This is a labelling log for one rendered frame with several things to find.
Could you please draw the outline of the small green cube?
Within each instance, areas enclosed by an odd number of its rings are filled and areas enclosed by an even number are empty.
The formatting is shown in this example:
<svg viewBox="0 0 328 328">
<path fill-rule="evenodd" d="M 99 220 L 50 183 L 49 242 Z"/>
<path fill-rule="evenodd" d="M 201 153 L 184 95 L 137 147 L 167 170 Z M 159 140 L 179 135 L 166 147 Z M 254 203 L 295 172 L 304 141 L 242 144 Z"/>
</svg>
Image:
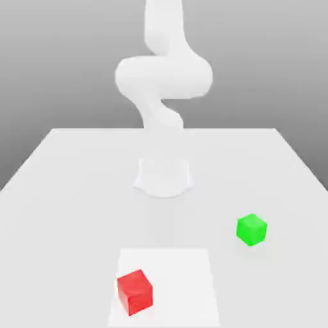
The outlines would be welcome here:
<svg viewBox="0 0 328 328">
<path fill-rule="evenodd" d="M 236 235 L 248 246 L 253 246 L 265 240 L 267 227 L 264 220 L 251 213 L 238 219 Z"/>
</svg>

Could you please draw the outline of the small red cube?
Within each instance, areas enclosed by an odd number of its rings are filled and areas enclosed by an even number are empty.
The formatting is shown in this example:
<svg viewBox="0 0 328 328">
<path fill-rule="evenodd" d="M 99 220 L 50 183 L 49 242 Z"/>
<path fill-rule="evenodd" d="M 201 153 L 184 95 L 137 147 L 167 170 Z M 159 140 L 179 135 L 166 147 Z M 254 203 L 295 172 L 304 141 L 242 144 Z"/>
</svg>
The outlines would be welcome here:
<svg viewBox="0 0 328 328">
<path fill-rule="evenodd" d="M 117 291 L 129 316 L 153 305 L 153 287 L 141 269 L 117 278 Z"/>
</svg>

